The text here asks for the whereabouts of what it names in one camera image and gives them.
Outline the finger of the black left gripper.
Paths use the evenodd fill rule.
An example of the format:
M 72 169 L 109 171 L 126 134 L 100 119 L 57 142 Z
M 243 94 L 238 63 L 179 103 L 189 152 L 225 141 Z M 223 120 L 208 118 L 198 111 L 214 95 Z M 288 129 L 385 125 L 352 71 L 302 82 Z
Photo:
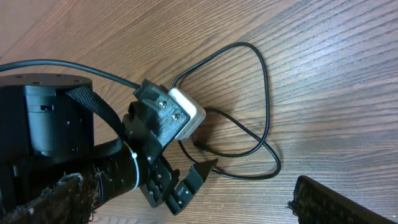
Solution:
M 173 215 L 178 215 L 190 203 L 205 183 L 218 159 L 199 162 L 191 166 L 188 175 L 177 184 L 165 201 Z

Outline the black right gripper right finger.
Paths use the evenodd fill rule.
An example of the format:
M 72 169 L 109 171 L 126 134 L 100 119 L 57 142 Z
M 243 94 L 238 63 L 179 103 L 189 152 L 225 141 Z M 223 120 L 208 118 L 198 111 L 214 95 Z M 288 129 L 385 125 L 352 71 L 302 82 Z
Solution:
M 291 209 L 299 223 L 395 224 L 306 175 L 298 177 L 294 199 L 287 204 L 287 208 Z

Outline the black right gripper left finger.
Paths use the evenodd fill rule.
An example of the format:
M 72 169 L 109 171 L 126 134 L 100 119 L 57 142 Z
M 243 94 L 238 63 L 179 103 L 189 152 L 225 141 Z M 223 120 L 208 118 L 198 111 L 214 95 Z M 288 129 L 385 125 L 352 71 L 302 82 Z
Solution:
M 63 176 L 53 188 L 1 218 L 1 223 L 89 223 L 99 203 L 98 174 L 72 173 Z

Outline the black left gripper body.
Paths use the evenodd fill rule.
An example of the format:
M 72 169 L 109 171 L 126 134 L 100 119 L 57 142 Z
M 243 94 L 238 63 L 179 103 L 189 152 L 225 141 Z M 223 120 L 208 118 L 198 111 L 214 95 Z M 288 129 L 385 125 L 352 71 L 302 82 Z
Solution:
M 137 154 L 140 172 L 139 188 L 151 207 L 158 207 L 174 191 L 180 171 L 173 170 L 162 155 L 165 150 L 156 137 L 142 121 L 145 105 L 139 101 L 129 104 L 128 112 L 123 116 L 126 142 Z

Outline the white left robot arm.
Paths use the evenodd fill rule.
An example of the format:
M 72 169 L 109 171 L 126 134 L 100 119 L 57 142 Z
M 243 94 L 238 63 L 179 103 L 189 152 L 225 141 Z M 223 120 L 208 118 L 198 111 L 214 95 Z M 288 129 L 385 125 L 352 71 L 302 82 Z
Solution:
M 63 175 L 89 183 L 92 207 L 141 189 L 150 205 L 178 214 L 204 184 L 216 160 L 171 168 L 163 153 L 191 116 L 163 86 L 148 80 L 118 114 L 89 78 L 30 73 L 1 78 L 1 215 L 37 198 Z

